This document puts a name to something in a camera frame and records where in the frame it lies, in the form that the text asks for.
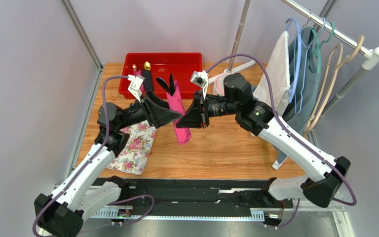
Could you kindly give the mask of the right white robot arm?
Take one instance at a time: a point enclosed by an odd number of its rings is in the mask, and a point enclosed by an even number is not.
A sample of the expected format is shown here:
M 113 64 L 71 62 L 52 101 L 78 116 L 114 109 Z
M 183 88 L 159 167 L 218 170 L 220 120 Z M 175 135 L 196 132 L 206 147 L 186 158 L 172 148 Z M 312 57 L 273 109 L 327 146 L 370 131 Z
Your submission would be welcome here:
M 212 117 L 235 115 L 239 126 L 270 142 L 297 163 L 305 175 L 281 179 L 270 178 L 262 187 L 269 199 L 305 198 L 326 208 L 345 180 L 351 162 L 334 158 L 298 134 L 267 103 L 253 97 L 251 84 L 239 73 L 224 79 L 225 94 L 207 94 L 208 74 L 194 72 L 190 81 L 202 89 L 194 93 L 193 102 L 178 120 L 178 128 L 207 128 Z

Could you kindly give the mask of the iridescent purple spoon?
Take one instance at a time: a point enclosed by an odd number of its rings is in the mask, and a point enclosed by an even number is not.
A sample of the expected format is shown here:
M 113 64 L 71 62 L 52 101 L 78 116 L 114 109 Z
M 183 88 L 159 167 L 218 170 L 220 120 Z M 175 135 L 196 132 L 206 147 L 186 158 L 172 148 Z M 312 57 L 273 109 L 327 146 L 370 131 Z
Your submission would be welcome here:
M 170 87 L 164 79 L 156 77 L 155 80 L 166 93 L 170 92 Z

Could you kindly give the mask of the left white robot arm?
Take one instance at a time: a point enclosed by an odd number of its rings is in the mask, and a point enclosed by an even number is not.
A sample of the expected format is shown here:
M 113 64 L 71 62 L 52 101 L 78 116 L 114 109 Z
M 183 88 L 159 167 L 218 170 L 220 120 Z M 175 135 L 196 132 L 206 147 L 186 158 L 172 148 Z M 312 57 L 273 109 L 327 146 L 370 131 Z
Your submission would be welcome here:
M 121 129 L 143 121 L 160 128 L 181 117 L 152 90 L 142 94 L 126 109 L 104 101 L 97 120 L 100 131 L 86 158 L 51 194 L 40 194 L 35 199 L 33 234 L 38 237 L 37 227 L 40 227 L 55 237 L 77 236 L 91 216 L 127 193 L 129 184 L 117 176 L 88 192 L 100 173 L 126 147 L 130 135 Z

